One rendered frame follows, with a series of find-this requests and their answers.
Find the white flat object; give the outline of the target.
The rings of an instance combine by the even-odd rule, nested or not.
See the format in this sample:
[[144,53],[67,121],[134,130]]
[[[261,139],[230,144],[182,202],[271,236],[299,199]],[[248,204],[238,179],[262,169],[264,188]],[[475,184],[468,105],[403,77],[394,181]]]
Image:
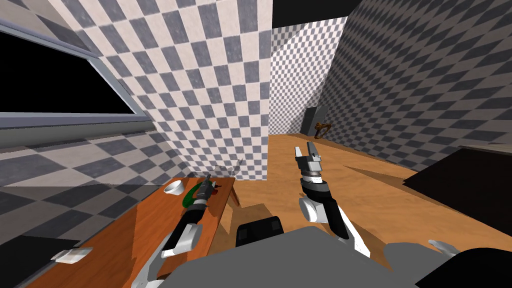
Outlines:
[[51,261],[64,264],[75,264],[87,256],[93,247],[79,247],[62,250],[51,258]]

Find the grey door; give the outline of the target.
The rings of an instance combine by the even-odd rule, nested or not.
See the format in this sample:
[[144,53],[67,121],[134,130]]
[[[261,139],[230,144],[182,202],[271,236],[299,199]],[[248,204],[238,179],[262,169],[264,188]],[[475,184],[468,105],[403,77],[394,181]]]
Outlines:
[[325,105],[306,108],[304,118],[301,124],[300,133],[305,136],[315,136],[317,123],[323,123],[327,114],[328,107]]

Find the white bowl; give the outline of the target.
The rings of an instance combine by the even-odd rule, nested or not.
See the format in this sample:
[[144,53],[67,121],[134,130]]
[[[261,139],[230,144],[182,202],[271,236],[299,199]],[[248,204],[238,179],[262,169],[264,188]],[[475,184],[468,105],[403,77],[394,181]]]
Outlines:
[[185,187],[184,187],[183,182],[181,180],[176,180],[176,181],[173,181],[172,183],[170,183],[169,185],[167,185],[163,191],[166,194],[170,194],[170,195],[180,195],[184,192],[184,190],[185,190]]

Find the grey framed window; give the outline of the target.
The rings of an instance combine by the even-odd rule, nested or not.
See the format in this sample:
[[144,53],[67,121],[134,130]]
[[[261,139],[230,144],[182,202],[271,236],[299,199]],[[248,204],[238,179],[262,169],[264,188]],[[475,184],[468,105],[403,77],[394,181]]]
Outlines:
[[94,54],[0,19],[0,129],[155,127]]

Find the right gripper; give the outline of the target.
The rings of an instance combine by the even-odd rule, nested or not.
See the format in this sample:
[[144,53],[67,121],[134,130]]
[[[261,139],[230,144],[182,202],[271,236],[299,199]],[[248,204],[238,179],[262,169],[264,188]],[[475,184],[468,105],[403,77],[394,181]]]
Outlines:
[[315,143],[312,141],[307,142],[308,155],[303,156],[301,149],[296,146],[294,148],[295,160],[298,165],[298,169],[302,172],[321,172],[321,157],[317,151]]

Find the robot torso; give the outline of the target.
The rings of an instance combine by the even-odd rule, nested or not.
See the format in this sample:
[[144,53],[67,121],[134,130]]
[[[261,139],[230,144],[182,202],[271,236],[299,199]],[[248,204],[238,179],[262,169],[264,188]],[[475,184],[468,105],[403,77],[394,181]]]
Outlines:
[[353,247],[307,226],[176,268],[159,288],[417,288]]

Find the dark cabinet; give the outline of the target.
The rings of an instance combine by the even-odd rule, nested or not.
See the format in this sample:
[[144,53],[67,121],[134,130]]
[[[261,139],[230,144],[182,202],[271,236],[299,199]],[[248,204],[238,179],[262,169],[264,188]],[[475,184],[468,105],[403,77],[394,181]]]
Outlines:
[[403,184],[512,237],[512,144],[460,146]]

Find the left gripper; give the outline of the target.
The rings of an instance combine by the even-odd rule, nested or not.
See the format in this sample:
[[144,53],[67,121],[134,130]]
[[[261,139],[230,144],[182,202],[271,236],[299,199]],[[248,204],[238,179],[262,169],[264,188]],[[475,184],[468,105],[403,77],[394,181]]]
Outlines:
[[209,174],[201,186],[196,191],[196,200],[208,200],[213,191],[213,183],[210,181],[211,175]]

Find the brown wooden chair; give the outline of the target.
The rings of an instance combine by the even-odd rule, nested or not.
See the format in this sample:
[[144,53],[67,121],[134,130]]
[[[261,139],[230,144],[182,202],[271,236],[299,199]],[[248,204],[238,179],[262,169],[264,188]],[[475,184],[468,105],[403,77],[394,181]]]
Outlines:
[[321,123],[317,122],[314,126],[314,129],[316,130],[314,138],[315,139],[322,139],[324,135],[331,129],[332,124],[331,123]]

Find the brown wooden table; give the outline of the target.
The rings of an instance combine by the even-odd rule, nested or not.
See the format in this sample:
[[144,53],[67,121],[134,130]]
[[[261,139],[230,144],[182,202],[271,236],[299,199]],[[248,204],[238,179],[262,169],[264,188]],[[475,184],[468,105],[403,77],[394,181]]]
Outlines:
[[[82,246],[92,251],[74,264],[56,263],[26,288],[131,288],[140,269],[175,228],[184,213],[183,195],[164,192],[167,185],[181,180],[187,191],[203,178],[176,177],[150,194],[142,202],[116,219]],[[204,258],[230,195],[235,178],[214,178],[218,193],[208,200],[209,207],[199,222],[203,230],[197,246],[190,252],[165,259],[157,276],[173,272],[185,262]]]

